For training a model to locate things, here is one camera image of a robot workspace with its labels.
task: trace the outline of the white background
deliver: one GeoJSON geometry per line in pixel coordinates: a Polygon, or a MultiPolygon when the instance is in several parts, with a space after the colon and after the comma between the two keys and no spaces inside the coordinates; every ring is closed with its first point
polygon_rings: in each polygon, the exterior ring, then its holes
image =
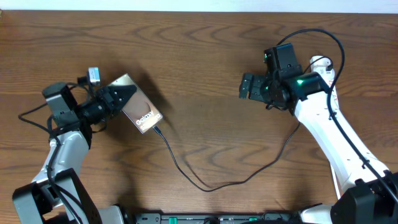
{"type": "Polygon", "coordinates": [[[0,0],[0,9],[398,13],[398,0],[0,0]]]}

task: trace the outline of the wood grain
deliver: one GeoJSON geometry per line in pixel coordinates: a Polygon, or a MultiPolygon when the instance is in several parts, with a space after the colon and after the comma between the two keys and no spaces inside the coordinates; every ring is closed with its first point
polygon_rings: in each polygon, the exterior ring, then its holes
{"type": "MultiPolygon", "coordinates": [[[[11,195],[32,180],[49,151],[47,135],[20,122],[17,114],[43,103],[40,92],[49,84],[74,82],[93,66],[103,83],[132,75],[165,115],[159,127],[190,177],[195,179],[194,172],[210,187],[245,179],[275,158],[297,121],[240,100],[241,76],[264,73],[262,51],[309,27],[327,29],[342,41],[341,108],[368,148],[396,172],[397,15],[3,12],[0,223],[18,222],[11,195]]],[[[303,66],[314,54],[340,64],[336,44],[322,34],[291,41],[303,66]]],[[[76,97],[82,100],[83,92],[76,97]]],[[[44,123],[49,114],[46,108],[29,118],[44,123]]],[[[261,213],[336,198],[328,161],[305,128],[273,167],[245,185],[207,194],[181,176],[161,138],[141,135],[119,116],[94,135],[81,181],[99,208],[121,202],[166,213],[261,213]]]]}

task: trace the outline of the brand logo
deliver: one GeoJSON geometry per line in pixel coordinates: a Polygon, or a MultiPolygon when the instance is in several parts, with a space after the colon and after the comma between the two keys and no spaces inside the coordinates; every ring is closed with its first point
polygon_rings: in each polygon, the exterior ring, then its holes
{"type": "Polygon", "coordinates": [[[147,114],[145,114],[144,116],[142,116],[141,119],[137,120],[136,123],[137,123],[138,125],[140,125],[140,124],[142,124],[142,122],[144,122],[146,119],[150,118],[150,117],[153,116],[153,115],[154,115],[154,112],[153,112],[153,111],[150,111],[149,113],[147,113],[147,114]]]}

